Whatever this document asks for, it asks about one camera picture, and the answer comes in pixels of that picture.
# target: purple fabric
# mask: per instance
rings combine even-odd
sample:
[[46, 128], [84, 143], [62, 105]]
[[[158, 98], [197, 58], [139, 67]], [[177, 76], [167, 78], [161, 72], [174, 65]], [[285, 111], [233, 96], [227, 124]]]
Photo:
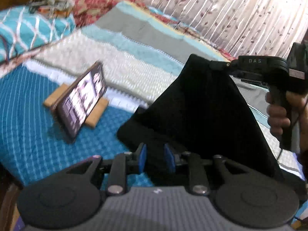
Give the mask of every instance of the purple fabric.
[[14, 231], [20, 231], [24, 227], [25, 227], [25, 224], [24, 224], [23, 220], [21, 219], [21, 217], [19, 217], [16, 224], [15, 224]]

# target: black fabric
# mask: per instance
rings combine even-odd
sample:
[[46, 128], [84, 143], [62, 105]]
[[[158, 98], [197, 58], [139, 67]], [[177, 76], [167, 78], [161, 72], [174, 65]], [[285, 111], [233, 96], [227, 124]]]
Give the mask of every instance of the black fabric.
[[164, 170], [163, 145], [210, 159], [220, 154], [283, 182], [263, 133], [233, 80], [191, 55], [179, 77], [147, 109], [139, 108], [117, 133], [132, 151], [148, 146], [148, 163]]

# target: red floral fabric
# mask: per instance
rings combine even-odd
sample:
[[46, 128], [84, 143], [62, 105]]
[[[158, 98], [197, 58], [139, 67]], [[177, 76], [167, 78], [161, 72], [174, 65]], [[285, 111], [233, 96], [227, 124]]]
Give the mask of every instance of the red floral fabric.
[[[75, 0], [73, 15], [76, 21], [76, 26], [82, 27], [96, 22], [101, 16], [106, 14], [121, 1], [133, 2], [138, 7], [149, 12], [148, 8], [140, 0]], [[155, 16], [164, 23], [174, 23], [174, 21], [161, 15], [156, 15], [153, 13], [151, 13], [151, 15]]]

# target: black device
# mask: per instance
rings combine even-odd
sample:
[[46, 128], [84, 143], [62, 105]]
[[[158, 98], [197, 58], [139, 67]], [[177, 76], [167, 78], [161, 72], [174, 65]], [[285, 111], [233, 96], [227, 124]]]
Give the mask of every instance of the black device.
[[56, 122], [74, 141], [82, 124], [107, 90], [103, 64], [97, 61], [51, 105]]
[[[292, 230], [299, 202], [289, 187], [219, 155], [203, 160], [168, 144], [164, 150], [169, 171], [188, 175], [187, 187], [127, 190], [126, 175], [144, 169], [141, 143], [135, 153], [93, 156], [22, 190], [17, 207], [24, 231]], [[222, 179], [218, 189], [209, 186], [209, 169]]]
[[268, 86], [275, 104], [287, 110], [291, 121], [283, 129], [280, 148], [299, 153], [298, 113], [286, 100], [286, 91], [305, 95], [308, 92], [308, 50], [305, 44], [294, 43], [287, 60], [275, 56], [239, 56], [232, 62], [211, 61], [213, 70], [220, 70], [257, 86]]

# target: curtain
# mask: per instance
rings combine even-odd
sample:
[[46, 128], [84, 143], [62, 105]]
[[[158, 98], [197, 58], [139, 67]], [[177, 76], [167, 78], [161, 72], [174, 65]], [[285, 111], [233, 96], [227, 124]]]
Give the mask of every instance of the curtain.
[[231, 55], [286, 58], [308, 28], [308, 0], [142, 0]]

